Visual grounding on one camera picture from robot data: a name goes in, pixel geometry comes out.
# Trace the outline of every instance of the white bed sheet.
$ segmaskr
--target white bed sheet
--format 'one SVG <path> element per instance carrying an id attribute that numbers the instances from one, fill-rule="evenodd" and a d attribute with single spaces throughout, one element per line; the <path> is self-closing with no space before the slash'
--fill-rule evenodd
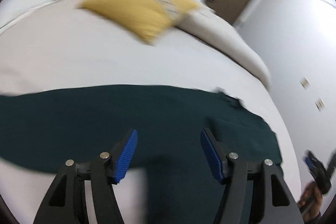
<path id="1" fill-rule="evenodd" d="M 173 85 L 207 91 L 222 88 L 241 98 L 249 111 L 263 117 L 276 132 L 285 181 L 294 198 L 299 198 L 301 184 L 292 142 L 257 78 L 176 28 L 165 32 L 155 46 L 149 46 L 87 10 L 73 10 L 63 16 L 62 8 L 77 5 L 78 1 L 63 0 L 36 10 L 0 35 L 1 93 L 113 84 Z M 32 172 L 4 160 L 0 160 L 0 171 L 0 193 L 8 207 L 21 224 L 32 224 L 54 175 Z M 115 187 L 126 224 L 143 223 L 144 176 L 141 170 L 131 170 Z M 122 200 L 127 189 L 132 189 L 132 196 Z"/>
<path id="2" fill-rule="evenodd" d="M 0 34 L 34 10 L 58 0 L 2 0 L 0 2 Z"/>

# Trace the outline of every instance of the pillow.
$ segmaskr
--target pillow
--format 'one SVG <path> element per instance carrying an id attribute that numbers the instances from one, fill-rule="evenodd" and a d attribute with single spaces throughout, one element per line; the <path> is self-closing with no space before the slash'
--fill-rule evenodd
<path id="1" fill-rule="evenodd" d="M 151 43 L 199 6 L 193 0 L 85 0 L 81 7 L 115 21 Z"/>

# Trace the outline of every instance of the black device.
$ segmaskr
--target black device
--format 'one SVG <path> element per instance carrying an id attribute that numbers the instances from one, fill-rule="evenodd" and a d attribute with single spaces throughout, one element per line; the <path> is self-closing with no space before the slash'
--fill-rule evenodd
<path id="1" fill-rule="evenodd" d="M 201 145 L 213 177 L 225 185 L 213 224 L 241 223 L 248 180 L 253 181 L 249 224 L 303 224 L 298 206 L 272 160 L 247 161 L 217 142 L 208 128 L 201 132 Z"/>
<path id="2" fill-rule="evenodd" d="M 306 157 L 304 158 L 312 177 L 314 178 L 317 187 L 320 189 L 321 194 L 326 194 L 331 188 L 331 177 L 335 172 L 336 167 L 336 153 L 332 155 L 328 163 L 327 169 L 323 166 L 323 163 L 319 161 L 315 155 L 307 150 Z M 304 206 L 300 208 L 302 215 L 305 215 L 309 209 L 313 206 L 315 197 L 312 195 L 308 198 Z"/>
<path id="3" fill-rule="evenodd" d="M 77 164 L 67 160 L 44 196 L 34 224 L 89 224 L 85 180 L 91 181 L 98 224 L 124 224 L 112 184 L 125 177 L 137 140 L 137 131 L 129 129 L 110 152 L 101 153 L 93 161 Z"/>

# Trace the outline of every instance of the white wall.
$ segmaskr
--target white wall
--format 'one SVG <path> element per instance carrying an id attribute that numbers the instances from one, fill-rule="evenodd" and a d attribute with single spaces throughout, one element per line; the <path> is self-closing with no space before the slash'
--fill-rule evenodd
<path id="1" fill-rule="evenodd" d="M 290 133 L 303 187 L 312 179 L 305 150 L 326 163 L 336 148 L 335 18 L 336 9 L 322 0 L 262 0 L 238 28 L 270 69 L 270 94 Z M 303 77 L 311 83 L 307 90 Z M 315 106 L 319 97 L 322 112 Z M 336 177 L 333 183 L 323 211 L 336 194 Z"/>

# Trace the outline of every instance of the dark green blanket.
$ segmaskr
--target dark green blanket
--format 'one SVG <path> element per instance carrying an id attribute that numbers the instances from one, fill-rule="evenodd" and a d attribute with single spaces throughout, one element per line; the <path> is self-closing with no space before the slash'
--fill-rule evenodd
<path id="1" fill-rule="evenodd" d="M 0 119 L 0 156 L 53 173 L 67 159 L 88 161 L 108 151 L 136 128 L 131 168 L 147 171 L 150 224 L 213 222 L 224 188 L 200 145 L 204 127 L 248 160 L 281 163 L 267 123 L 223 93 L 111 85 L 0 96 Z"/>

